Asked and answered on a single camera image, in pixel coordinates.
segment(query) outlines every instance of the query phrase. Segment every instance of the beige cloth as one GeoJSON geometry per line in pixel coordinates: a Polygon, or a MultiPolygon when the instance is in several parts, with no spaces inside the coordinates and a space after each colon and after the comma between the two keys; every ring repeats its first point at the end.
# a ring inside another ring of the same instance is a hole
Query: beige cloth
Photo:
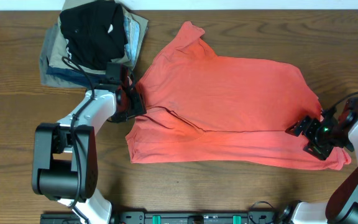
{"type": "MultiPolygon", "coordinates": [[[[97,1],[97,0],[66,0],[64,5],[63,5],[63,10],[65,9],[71,9],[73,7],[77,7],[89,2],[93,2],[93,1],[97,1]]],[[[125,8],[123,8],[124,11],[124,15],[130,19],[135,20],[136,22],[139,23],[139,28],[140,28],[140,35],[139,35],[139,43],[137,46],[137,53],[136,53],[136,59],[135,62],[137,61],[137,58],[139,57],[139,52],[140,52],[140,48],[142,46],[142,42],[143,42],[143,38],[145,36],[146,30],[147,30],[147,23],[149,22],[147,19],[144,19],[140,16],[134,15],[132,13],[129,13],[125,10],[125,8]]],[[[51,67],[55,67],[55,68],[66,68],[66,69],[71,69],[70,67],[68,67],[67,65],[65,65],[62,62],[62,56],[67,56],[67,51],[66,51],[66,39],[64,38],[62,32],[60,31],[60,18],[58,18],[58,26],[59,26],[59,31],[58,34],[56,36],[55,39],[55,43],[53,45],[53,49],[52,49],[52,55],[50,58],[50,63],[49,66],[51,67]]],[[[111,60],[112,62],[116,62],[116,63],[123,63],[125,66],[134,69],[135,68],[135,64],[132,64],[131,61],[128,59],[126,53],[124,55],[123,58],[116,58],[111,60]]],[[[93,74],[98,74],[98,75],[104,75],[106,74],[106,71],[102,71],[102,70],[93,70],[84,66],[81,66],[81,68],[88,73],[93,73],[93,74]]]]}

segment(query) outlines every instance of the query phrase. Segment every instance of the green strip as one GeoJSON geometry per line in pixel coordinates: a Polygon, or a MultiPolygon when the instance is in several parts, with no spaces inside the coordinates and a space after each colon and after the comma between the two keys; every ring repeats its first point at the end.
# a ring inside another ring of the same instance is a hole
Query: green strip
{"type": "Polygon", "coordinates": [[[153,224],[161,224],[161,216],[153,215],[153,224]]]}
{"type": "Polygon", "coordinates": [[[233,224],[241,224],[241,216],[233,215],[233,224]]]}

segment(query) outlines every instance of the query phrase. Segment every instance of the navy blue cloth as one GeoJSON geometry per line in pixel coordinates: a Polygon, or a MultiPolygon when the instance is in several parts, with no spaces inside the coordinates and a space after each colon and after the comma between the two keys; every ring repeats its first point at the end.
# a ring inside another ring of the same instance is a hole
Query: navy blue cloth
{"type": "MultiPolygon", "coordinates": [[[[61,78],[68,82],[75,83],[77,85],[81,85],[83,87],[90,88],[90,83],[86,79],[86,77],[83,74],[71,69],[53,68],[51,66],[48,66],[47,74],[61,78]]],[[[92,74],[92,76],[89,76],[89,79],[91,80],[92,84],[95,85],[99,83],[100,79],[104,79],[105,77],[105,75],[92,74]]]]}

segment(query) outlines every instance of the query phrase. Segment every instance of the red shirt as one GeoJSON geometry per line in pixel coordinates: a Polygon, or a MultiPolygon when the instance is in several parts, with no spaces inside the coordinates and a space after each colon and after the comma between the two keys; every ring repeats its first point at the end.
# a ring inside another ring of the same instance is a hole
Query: red shirt
{"type": "Polygon", "coordinates": [[[284,132],[321,105],[299,69],[271,60],[217,56],[191,22],[156,56],[137,84],[147,114],[126,136],[131,161],[250,161],[296,169],[341,169],[303,151],[304,136],[284,132]]]}

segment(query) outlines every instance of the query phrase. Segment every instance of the wood grain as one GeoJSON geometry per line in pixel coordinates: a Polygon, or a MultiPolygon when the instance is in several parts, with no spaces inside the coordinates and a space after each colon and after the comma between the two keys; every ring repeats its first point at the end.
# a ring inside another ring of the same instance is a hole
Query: wood grain
{"type": "MultiPolygon", "coordinates": [[[[328,107],[358,90],[358,11],[139,11],[149,19],[141,76],[185,21],[202,27],[218,55],[296,65],[328,107]]],[[[30,186],[34,130],[55,122],[83,98],[81,89],[40,85],[39,53],[59,12],[0,12],[0,223],[38,223],[63,206],[30,186]]],[[[125,135],[133,121],[106,123],[97,138],[98,188],[118,207],[246,210],[257,200],[281,206],[327,200],[354,170],[303,171],[248,162],[131,164],[125,135]]]]}

